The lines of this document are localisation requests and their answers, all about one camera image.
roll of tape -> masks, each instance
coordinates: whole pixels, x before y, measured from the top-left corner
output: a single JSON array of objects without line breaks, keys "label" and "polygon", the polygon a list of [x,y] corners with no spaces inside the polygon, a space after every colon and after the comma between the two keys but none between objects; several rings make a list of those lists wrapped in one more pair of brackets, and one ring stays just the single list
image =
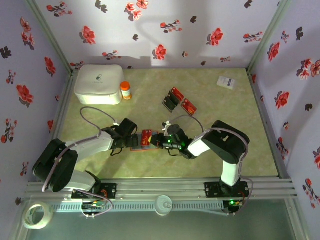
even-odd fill
[{"label": "roll of tape", "polygon": [[[36,208],[38,207],[43,208],[44,214],[43,214],[43,218],[38,223],[34,223],[33,216],[37,211]],[[27,229],[43,229],[45,226],[47,226],[50,223],[53,215],[54,215],[54,210],[51,206],[41,201],[34,202],[29,208],[25,209],[22,215],[23,226]]]}]

pill bottle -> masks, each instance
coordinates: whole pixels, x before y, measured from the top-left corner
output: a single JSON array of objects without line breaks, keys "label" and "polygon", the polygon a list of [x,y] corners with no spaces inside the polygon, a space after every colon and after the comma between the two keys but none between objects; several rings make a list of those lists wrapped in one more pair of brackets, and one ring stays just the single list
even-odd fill
[{"label": "pill bottle", "polygon": [[125,100],[129,100],[132,98],[131,89],[130,89],[130,83],[127,81],[123,81],[120,84],[122,96]]}]

